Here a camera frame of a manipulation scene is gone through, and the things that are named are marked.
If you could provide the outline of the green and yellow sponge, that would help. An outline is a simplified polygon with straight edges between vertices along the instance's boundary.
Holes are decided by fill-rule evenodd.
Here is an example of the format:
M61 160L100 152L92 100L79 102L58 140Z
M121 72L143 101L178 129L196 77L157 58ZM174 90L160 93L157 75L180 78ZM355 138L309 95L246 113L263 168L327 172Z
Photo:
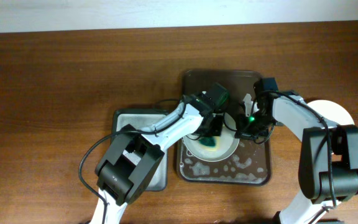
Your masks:
M221 138L217 136L202 137L197 140L199 148L203 151L216 152L220 151Z

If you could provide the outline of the grey-white plate with stain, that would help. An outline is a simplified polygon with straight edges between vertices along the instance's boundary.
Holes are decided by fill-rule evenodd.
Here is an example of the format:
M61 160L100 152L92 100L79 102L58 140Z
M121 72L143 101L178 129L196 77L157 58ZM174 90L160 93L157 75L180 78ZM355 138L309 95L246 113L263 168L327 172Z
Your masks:
M228 158L237 148L236 123L227 113L215 114L208 127L183 138L186 148L198 159L218 162Z

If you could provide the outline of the white plate with stain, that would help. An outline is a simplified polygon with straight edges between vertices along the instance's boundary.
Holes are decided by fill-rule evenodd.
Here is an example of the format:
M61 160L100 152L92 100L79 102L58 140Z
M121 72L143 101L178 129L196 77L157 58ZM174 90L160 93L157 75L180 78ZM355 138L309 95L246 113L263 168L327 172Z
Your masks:
M341 105L328 100L314 100L307 105L326 119L336 122L340 125L354 124L350 113Z

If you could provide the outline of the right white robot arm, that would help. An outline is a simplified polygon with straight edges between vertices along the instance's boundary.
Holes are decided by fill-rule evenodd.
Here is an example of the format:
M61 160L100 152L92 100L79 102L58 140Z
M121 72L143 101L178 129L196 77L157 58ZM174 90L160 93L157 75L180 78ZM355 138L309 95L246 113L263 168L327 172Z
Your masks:
M294 91L279 91L274 78L254 83L255 98L245 100L235 137L267 141L280 123L300 141L300 191L277 212L274 223L318 223L340 203L358 195L358 127L325 118Z

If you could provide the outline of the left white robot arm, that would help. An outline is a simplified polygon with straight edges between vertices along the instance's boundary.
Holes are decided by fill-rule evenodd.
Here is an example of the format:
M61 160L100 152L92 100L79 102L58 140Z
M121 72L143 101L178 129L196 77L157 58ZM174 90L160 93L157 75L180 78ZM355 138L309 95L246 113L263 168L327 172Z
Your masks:
M98 203L91 223L119 223L126 207L146 190L167 149L206 127L226 104L229 92L215 83L205 91L184 95L170 114L149 126L127 124L98 142L110 140L95 167Z

